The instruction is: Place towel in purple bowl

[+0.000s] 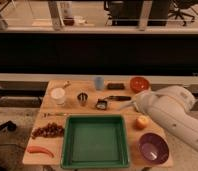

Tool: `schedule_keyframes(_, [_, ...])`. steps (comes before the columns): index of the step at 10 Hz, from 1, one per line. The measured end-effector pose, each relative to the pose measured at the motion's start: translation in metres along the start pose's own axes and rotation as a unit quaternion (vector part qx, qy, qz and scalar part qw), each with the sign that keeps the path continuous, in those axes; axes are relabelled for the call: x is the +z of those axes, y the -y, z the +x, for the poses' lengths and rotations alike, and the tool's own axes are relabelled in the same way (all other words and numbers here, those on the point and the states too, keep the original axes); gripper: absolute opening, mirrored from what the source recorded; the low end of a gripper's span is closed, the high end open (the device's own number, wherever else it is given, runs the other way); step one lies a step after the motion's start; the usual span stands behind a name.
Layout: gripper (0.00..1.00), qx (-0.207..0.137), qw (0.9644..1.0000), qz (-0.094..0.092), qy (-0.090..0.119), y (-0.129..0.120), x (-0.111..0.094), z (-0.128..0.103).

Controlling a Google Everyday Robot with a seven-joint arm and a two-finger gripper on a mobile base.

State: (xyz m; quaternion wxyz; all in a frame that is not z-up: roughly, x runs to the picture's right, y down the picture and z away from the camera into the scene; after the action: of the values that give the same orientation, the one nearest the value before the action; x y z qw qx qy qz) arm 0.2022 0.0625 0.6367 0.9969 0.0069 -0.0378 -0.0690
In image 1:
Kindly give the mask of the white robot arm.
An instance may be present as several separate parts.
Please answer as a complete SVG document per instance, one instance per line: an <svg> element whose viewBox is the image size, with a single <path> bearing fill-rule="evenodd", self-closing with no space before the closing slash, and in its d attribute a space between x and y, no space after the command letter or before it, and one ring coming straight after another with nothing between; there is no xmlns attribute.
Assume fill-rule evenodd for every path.
<svg viewBox="0 0 198 171"><path fill-rule="evenodd" d="M198 120L188 115L194 104L195 97L188 89L169 86L157 91L141 91L120 110L133 106L198 152Z"/></svg>

